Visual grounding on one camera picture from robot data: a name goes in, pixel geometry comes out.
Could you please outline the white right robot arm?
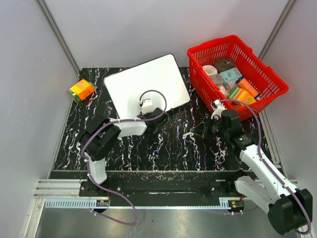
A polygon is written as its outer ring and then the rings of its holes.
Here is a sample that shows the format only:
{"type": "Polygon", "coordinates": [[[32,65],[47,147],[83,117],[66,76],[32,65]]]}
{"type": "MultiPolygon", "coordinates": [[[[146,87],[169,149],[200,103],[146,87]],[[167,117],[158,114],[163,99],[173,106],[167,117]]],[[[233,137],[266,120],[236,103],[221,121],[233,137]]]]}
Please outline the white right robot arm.
{"type": "Polygon", "coordinates": [[[195,135],[219,137],[260,180],[256,183],[242,174],[225,184],[230,196],[244,195],[260,207],[272,227],[280,235],[307,226],[310,233],[313,220],[313,196],[290,182],[262,152],[260,142],[243,131],[240,116],[235,110],[220,110],[207,115],[191,130],[195,135]]]}

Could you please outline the white whiteboard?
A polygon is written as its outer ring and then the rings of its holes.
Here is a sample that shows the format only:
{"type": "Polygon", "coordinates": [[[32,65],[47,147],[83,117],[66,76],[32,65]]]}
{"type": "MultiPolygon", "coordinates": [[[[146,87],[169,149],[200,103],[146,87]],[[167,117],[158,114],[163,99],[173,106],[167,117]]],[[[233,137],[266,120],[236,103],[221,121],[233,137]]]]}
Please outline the white whiteboard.
{"type": "Polygon", "coordinates": [[[104,78],[104,84],[120,119],[133,119],[140,112],[139,98],[151,99],[166,111],[190,101],[174,55],[168,54],[104,78]]]}

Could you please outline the red whiteboard marker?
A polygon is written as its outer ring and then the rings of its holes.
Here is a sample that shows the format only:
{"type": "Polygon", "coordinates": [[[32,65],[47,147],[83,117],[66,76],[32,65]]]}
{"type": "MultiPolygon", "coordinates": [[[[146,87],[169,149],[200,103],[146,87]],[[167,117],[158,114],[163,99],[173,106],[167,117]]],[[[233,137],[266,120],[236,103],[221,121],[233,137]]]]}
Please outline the red whiteboard marker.
{"type": "Polygon", "coordinates": [[[192,131],[189,131],[189,132],[187,132],[187,133],[185,133],[185,134],[183,134],[183,138],[186,138],[187,136],[193,136],[194,135],[194,133],[192,132],[192,131]]]}

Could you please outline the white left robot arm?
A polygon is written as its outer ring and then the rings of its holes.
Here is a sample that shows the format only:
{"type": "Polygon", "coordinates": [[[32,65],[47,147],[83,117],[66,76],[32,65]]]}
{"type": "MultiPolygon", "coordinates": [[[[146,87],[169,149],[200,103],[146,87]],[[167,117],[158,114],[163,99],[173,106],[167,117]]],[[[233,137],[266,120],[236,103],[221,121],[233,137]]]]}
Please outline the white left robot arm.
{"type": "Polygon", "coordinates": [[[88,177],[92,181],[90,191],[96,196],[106,193],[107,179],[105,161],[119,138],[153,134],[166,123],[168,114],[155,108],[153,112],[140,114],[134,119],[112,119],[99,117],[99,120],[80,136],[81,156],[88,163],[88,177]]]}

